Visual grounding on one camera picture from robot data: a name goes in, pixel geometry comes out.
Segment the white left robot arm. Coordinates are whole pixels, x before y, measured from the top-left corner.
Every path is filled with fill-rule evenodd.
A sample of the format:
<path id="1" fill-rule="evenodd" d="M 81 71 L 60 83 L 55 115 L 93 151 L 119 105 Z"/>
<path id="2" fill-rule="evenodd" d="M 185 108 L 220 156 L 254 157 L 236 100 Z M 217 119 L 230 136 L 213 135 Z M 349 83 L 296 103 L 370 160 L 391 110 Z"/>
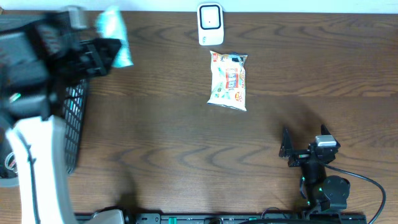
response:
<path id="1" fill-rule="evenodd" d="M 118 39 L 80 40 L 80 10 L 8 19 L 1 31 L 1 125 L 18 170 L 23 223 L 76 223 L 62 115 L 67 88 L 107 75 Z"/>

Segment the teal packet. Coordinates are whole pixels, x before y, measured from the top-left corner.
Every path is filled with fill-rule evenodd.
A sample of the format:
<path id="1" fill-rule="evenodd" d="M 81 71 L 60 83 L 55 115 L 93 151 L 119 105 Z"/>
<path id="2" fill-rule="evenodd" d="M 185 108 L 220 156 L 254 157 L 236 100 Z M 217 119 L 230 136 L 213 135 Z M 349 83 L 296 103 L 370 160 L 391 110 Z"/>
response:
<path id="1" fill-rule="evenodd" d="M 95 27 L 102 38 L 118 39 L 121 42 L 121 48 L 118 50 L 112 66 L 114 68 L 133 66 L 127 29 L 119 7 L 110 6 L 100 13 L 95 20 Z"/>

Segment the yellow snack bag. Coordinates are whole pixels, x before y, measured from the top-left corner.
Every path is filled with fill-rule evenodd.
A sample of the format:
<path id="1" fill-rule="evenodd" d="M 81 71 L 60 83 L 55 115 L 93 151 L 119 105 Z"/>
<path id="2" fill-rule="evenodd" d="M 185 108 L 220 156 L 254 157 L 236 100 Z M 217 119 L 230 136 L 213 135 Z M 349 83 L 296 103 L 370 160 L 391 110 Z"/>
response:
<path id="1" fill-rule="evenodd" d="M 246 109 L 247 54 L 211 54 L 211 95 L 209 105 L 222 106 L 240 111 Z"/>

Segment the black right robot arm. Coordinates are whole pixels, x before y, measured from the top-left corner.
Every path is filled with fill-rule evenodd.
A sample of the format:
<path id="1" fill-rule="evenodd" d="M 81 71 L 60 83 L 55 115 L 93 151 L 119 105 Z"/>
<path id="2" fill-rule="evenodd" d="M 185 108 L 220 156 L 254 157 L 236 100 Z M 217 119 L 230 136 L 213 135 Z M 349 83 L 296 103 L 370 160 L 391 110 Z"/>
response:
<path id="1" fill-rule="evenodd" d="M 340 212 L 347 208 L 350 182 L 327 175 L 325 170 L 336 159 L 340 147 L 325 125 L 321 125 L 321 134 L 306 149 L 295 149 L 288 130 L 283 130 L 279 157 L 286 157 L 289 167 L 301 169 L 300 193 L 307 199 L 311 212 Z"/>

